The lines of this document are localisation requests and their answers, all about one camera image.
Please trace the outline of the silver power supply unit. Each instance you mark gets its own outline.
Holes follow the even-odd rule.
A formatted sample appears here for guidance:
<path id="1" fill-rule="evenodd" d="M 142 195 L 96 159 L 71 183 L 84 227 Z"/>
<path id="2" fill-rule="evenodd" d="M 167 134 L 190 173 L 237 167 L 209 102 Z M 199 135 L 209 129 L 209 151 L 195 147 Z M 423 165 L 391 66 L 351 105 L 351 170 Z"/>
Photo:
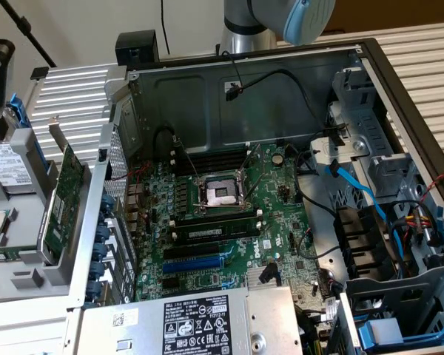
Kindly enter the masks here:
<path id="1" fill-rule="evenodd" d="M 76 355 L 302 355 L 287 287 L 236 288 L 84 312 Z"/>

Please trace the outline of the silver locking lever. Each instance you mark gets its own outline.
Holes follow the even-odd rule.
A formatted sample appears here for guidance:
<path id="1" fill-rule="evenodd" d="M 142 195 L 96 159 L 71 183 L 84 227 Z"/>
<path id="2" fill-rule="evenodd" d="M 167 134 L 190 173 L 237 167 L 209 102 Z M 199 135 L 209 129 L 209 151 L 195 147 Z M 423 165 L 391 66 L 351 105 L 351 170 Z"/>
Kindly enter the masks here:
<path id="1" fill-rule="evenodd" d="M 180 139 L 177 135 L 173 135 L 173 136 L 172 136 L 172 139 L 173 139 L 173 143 L 174 143 L 175 147 L 178 147 L 178 148 L 181 148 L 181 149 L 182 149 L 182 152 L 183 152 L 184 155 L 186 156 L 186 159 L 188 160 L 190 166 L 192 167 L 193 172 L 195 173 L 195 176 L 196 176 L 196 178 L 197 178 L 197 184 L 200 185 L 200 177 L 199 177 L 199 174 L 198 174 L 198 172 L 197 172 L 197 170 L 196 170 L 196 168 L 195 168 L 195 165 L 194 165 L 194 163 L 192 162 L 192 159 L 191 159 L 189 153 L 187 152 L 187 150 L 186 150 L 186 148 L 185 148 L 183 142 L 181 141 L 181 139 Z"/>
<path id="2" fill-rule="evenodd" d="M 246 193 L 246 195 L 243 198 L 244 203 L 248 201 L 249 197 L 252 195 L 252 193 L 256 190 L 256 188 L 258 187 L 258 185 L 260 184 L 263 176 L 265 175 L 264 172 L 261 172 L 260 176 L 258 177 L 258 179 L 255 181 L 254 184 L 252 184 L 248 190 L 248 192 Z"/>

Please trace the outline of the grey parts rack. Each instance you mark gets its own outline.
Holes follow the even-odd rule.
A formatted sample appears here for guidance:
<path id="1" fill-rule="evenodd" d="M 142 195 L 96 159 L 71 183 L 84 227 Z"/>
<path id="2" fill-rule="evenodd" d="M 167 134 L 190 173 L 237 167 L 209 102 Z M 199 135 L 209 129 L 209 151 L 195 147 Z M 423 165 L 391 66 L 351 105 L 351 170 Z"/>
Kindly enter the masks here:
<path id="1" fill-rule="evenodd" d="M 35 247 L 35 251 L 22 251 L 21 259 L 0 262 L 0 302 L 11 302 L 41 297 L 66 296 L 77 260 L 84 210 L 88 199 L 91 172 L 85 163 L 84 182 L 80 191 L 78 219 L 72 240 L 61 253 L 57 264 L 47 265 L 37 251 L 43 215 L 48 207 L 51 194 L 61 165 L 46 160 L 49 168 L 45 171 L 35 147 L 36 135 L 30 128 L 15 131 L 10 145 L 23 159 L 30 174 L 34 193 L 9 195 L 0 184 L 0 210 L 9 209 L 10 216 L 0 235 L 0 247 Z"/>

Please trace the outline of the CPU socket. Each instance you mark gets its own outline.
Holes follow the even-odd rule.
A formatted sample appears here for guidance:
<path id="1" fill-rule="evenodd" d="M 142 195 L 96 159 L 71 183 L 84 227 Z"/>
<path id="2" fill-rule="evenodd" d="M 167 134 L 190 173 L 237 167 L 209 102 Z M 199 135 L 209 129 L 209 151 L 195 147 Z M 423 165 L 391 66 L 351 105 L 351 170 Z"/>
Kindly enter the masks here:
<path id="1" fill-rule="evenodd" d="M 233 214 L 253 209 L 248 176 L 243 170 L 202 175 L 192 213 L 202 216 Z"/>

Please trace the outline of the black RAM slot bank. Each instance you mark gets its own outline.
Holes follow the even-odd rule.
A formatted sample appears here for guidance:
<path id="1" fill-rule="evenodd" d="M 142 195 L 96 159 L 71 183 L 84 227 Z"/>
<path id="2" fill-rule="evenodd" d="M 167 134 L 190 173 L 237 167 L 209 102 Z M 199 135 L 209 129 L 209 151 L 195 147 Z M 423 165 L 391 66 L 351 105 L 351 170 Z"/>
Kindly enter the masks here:
<path id="1" fill-rule="evenodd" d="M 247 148 L 222 149 L 213 152 L 189 154 L 199 175 L 238 169 L 247 156 Z M 169 167 L 176 176 L 192 175 L 194 172 L 182 150 L 176 150 L 170 158 Z"/>
<path id="2" fill-rule="evenodd" d="M 262 225 L 255 211 L 237 212 L 233 214 L 224 214 L 224 215 L 211 215 L 208 217 L 197 217 L 185 220 L 171 220 L 171 224 L 169 225 L 169 236 L 171 237 L 172 241 L 175 243 L 175 241 L 173 240 L 172 233 L 174 232 L 176 227 L 192 226 L 204 223 L 218 223 L 218 222 L 232 221 L 232 220 L 255 220 L 257 221 L 257 227 L 259 229 L 261 229 Z"/>

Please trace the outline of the black box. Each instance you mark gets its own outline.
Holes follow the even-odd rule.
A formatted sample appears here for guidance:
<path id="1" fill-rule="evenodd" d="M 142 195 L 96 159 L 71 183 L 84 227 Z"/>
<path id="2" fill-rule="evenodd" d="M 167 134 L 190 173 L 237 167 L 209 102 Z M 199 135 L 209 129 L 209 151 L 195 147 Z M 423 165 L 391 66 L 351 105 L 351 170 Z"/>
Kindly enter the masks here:
<path id="1" fill-rule="evenodd" d="M 119 66 L 128 69 L 160 61 L 155 30 L 120 33 L 115 43 L 115 56 Z"/>

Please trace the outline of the silver metal drive cage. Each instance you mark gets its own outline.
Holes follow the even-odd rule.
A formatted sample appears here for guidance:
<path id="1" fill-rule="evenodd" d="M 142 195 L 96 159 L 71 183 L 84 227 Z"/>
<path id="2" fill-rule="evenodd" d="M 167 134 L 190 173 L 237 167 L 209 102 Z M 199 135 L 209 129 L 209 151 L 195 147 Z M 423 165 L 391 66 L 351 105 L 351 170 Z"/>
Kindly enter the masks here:
<path id="1" fill-rule="evenodd" d="M 385 94 L 362 67 L 334 74 L 326 121 L 336 132 L 312 141 L 317 172 L 331 200 L 359 209 L 374 201 L 419 200 L 426 190 L 417 164 L 401 146 Z"/>

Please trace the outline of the silver socket cover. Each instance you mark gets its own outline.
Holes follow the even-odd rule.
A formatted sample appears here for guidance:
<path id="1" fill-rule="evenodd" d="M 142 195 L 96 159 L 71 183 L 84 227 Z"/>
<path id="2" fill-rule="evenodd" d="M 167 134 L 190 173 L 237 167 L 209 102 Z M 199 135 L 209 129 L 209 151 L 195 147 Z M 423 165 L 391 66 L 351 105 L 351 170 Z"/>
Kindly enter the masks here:
<path id="1" fill-rule="evenodd" d="M 240 195 L 242 198 L 244 198 L 244 196 L 248 192 L 248 189 L 246 189 L 245 185 L 245 179 L 247 178 L 246 168 L 249 166 L 250 161 L 252 160 L 252 158 L 255 156 L 256 153 L 259 154 L 259 161 L 261 162 L 261 172 L 266 173 L 266 170 L 263 165 L 264 152 L 263 149 L 261 148 L 261 144 L 257 143 L 256 146 L 249 151 L 249 154 L 246 156 L 241 166 L 235 171 L 236 181 L 240 184 L 241 187 Z"/>

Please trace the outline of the blue disk carrier frame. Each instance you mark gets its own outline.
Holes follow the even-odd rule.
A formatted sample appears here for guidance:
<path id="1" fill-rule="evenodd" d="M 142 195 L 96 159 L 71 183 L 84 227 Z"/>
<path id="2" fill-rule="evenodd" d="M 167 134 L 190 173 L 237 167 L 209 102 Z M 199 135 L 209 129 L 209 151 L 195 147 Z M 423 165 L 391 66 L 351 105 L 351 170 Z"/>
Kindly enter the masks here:
<path id="1" fill-rule="evenodd" d="M 11 96 L 11 99 L 7 102 L 7 108 L 12 109 L 12 111 L 15 113 L 18 124 L 21 128 L 32 128 L 25 105 L 15 92 Z M 44 166 L 44 169 L 45 171 L 47 171 L 49 165 L 37 140 L 35 140 L 35 147 L 38 152 L 38 156 L 40 157 L 41 162 Z"/>

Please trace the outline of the grey disk bay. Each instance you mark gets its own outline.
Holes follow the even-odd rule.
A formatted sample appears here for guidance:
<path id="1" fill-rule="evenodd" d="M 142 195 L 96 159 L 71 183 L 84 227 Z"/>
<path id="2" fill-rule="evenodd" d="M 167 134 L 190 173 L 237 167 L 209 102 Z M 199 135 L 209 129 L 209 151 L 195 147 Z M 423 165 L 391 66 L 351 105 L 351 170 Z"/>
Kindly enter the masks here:
<path id="1" fill-rule="evenodd" d="M 358 328 L 366 321 L 388 318 L 397 319 L 404 337 L 440 331 L 444 267 L 401 280 L 349 280 L 340 295 L 325 355 L 444 355 L 444 345 L 368 354 L 362 349 Z"/>

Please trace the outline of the green Dell motherboard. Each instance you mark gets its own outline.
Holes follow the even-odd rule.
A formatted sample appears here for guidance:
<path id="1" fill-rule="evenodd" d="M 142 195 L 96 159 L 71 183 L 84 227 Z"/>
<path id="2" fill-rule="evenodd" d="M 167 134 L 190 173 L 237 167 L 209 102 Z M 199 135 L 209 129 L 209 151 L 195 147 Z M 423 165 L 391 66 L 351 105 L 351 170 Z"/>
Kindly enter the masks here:
<path id="1" fill-rule="evenodd" d="M 314 232 L 309 225 L 305 206 L 295 194 L 295 156 L 274 144 L 261 147 L 266 170 L 252 193 L 253 209 L 261 221 L 260 236 L 215 242 L 224 258 L 223 268 L 164 274 L 162 266 L 182 260 L 164 260 L 163 251 L 175 245 L 169 236 L 171 220 L 208 217 L 192 213 L 197 197 L 195 173 L 176 176 L 170 162 L 147 161 L 135 170 L 127 190 L 127 222 L 135 239 L 138 273 L 135 281 L 137 301 L 164 297 L 247 288 L 246 273 L 250 268 L 276 262 L 282 286 L 292 295 L 296 309 L 304 311 L 316 323 L 331 318 L 329 301 L 334 300 L 329 277 L 322 277 L 320 255 L 315 251 Z M 284 156 L 281 167 L 272 165 L 272 156 Z M 246 168 L 248 187 L 261 172 L 259 154 Z M 179 277 L 179 289 L 163 290 L 161 280 Z"/>

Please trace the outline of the silver hard disk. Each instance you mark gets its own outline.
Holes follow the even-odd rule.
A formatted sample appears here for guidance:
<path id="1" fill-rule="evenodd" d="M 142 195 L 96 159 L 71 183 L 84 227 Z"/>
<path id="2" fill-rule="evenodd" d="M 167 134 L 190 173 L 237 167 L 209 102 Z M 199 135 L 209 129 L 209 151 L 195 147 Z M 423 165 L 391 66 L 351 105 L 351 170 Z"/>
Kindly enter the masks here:
<path id="1" fill-rule="evenodd" d="M 10 145 L 20 128 L 17 115 L 9 107 L 0 111 L 0 184 L 9 195 L 34 193 L 33 184 L 21 156 Z"/>

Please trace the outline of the open grey PC case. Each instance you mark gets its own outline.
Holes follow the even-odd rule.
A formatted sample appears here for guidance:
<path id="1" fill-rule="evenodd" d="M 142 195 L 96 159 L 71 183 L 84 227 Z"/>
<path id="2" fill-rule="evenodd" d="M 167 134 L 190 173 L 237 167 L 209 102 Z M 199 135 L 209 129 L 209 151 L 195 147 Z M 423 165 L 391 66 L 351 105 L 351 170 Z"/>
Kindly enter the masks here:
<path id="1" fill-rule="evenodd" d="M 189 154 L 241 147 L 249 152 L 257 143 L 294 154 L 295 194 L 305 206 L 321 275 L 331 279 L 334 295 L 326 322 L 316 323 L 295 305 L 294 310 L 302 355 L 325 355 L 340 295 L 351 279 L 334 230 L 341 206 L 331 200 L 310 144 L 336 132 L 326 121 L 334 99 L 332 81 L 349 67 L 364 68 L 385 94 L 394 132 L 426 187 L 419 200 L 370 205 L 385 223 L 386 245 L 396 257 L 396 275 L 390 280 L 444 267 L 444 153 L 375 41 L 183 60 L 130 73 L 114 67 L 105 85 L 110 122 L 98 145 L 75 265 L 73 285 L 81 294 L 81 308 L 69 318 L 63 355 L 76 355 L 85 311 L 144 302 L 135 299 L 138 257 L 127 222 L 127 190 L 139 166 L 170 162 L 182 150 L 175 147 L 173 135 Z M 115 199 L 111 214 L 100 211 L 103 194 Z M 95 230 L 103 223 L 110 230 L 101 261 L 105 273 L 96 280 L 100 296 L 89 300 L 85 290 Z"/>

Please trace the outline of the silver chipset heatsink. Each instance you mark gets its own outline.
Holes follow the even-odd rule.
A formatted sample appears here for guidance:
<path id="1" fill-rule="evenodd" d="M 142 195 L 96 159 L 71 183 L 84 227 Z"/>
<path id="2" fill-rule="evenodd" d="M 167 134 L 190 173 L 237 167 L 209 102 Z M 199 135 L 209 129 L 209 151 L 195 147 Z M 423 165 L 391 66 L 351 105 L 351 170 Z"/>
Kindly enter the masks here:
<path id="1" fill-rule="evenodd" d="M 261 266 L 261 267 L 257 267 L 257 268 L 250 268 L 247 270 L 246 284 L 247 284 L 247 288 L 250 291 L 277 287 L 274 279 L 272 279 L 267 284 L 262 284 L 259 281 L 258 277 L 260 276 L 262 271 L 265 269 L 265 267 L 266 266 Z"/>

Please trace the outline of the green graphics card black cooler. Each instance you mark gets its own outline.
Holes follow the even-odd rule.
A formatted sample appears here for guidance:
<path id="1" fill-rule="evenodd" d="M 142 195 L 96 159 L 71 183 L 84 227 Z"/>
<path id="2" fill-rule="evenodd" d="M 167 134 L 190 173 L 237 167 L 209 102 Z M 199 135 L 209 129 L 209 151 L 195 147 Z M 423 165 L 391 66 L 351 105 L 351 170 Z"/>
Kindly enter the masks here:
<path id="1" fill-rule="evenodd" d="M 57 117 L 48 121 L 48 128 L 63 157 L 55 188 L 43 215 L 37 251 L 44 263 L 55 265 L 74 235 L 84 167 L 61 131 Z"/>

